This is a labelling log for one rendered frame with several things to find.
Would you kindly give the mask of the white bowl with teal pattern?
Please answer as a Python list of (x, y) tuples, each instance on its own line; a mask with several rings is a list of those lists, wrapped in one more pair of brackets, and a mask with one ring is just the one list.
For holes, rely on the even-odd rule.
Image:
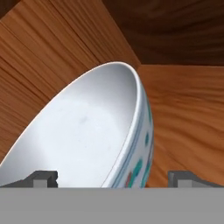
[(0, 164), (0, 187), (35, 171), (57, 171), (58, 188), (143, 188), (154, 123), (137, 71), (99, 65), (55, 95)]

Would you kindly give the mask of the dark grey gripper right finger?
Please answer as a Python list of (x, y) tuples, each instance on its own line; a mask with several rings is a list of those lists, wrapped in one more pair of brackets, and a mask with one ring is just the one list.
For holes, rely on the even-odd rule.
[(191, 171), (168, 171), (168, 186), (171, 188), (221, 187), (214, 182), (199, 178)]

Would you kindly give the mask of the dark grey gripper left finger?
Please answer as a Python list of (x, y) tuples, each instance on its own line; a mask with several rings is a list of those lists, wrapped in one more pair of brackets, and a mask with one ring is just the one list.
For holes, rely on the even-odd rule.
[(35, 171), (24, 179), (3, 185), (12, 188), (57, 188), (57, 171)]

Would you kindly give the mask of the wooden cabinet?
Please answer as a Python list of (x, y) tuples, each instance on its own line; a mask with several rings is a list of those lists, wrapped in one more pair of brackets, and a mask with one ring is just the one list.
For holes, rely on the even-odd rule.
[(224, 66), (144, 65), (102, 0), (20, 0), (0, 17), (0, 161), (68, 83), (103, 62), (130, 63), (155, 125), (149, 187), (169, 170), (224, 185)]

